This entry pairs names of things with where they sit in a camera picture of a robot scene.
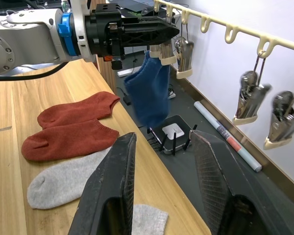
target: wooden tabletop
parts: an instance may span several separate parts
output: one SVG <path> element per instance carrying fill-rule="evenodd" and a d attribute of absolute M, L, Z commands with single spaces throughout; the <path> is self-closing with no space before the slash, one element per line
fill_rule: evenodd
<path fill-rule="evenodd" d="M 37 70 L 38 74 L 50 70 Z M 92 63 L 77 60 L 56 74 L 32 81 L 0 82 L 0 235 L 66 235 L 79 200 L 51 210 L 33 210 L 26 198 L 30 182 L 44 169 L 62 161 L 28 162 L 23 141 L 41 131 L 37 116 L 46 108 L 112 92 Z M 169 213 L 165 235 L 206 235 L 210 231 L 184 192 L 146 141 L 124 107 L 100 122 L 120 135 L 137 133 L 135 204 Z"/>

